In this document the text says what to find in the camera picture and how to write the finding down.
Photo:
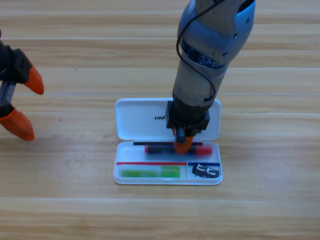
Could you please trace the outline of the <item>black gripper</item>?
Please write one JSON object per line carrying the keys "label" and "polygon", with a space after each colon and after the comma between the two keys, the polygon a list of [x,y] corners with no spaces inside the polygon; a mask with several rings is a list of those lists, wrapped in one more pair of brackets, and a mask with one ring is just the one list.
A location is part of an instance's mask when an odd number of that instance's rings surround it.
{"label": "black gripper", "polygon": [[177,154],[186,154],[192,148],[194,136],[205,130],[210,121],[208,107],[190,106],[181,100],[171,100],[166,106],[166,128],[172,129]]}
{"label": "black gripper", "polygon": [[16,84],[24,84],[38,95],[44,94],[42,76],[21,49],[0,43],[0,124],[24,141],[33,141],[30,120],[11,104]]}

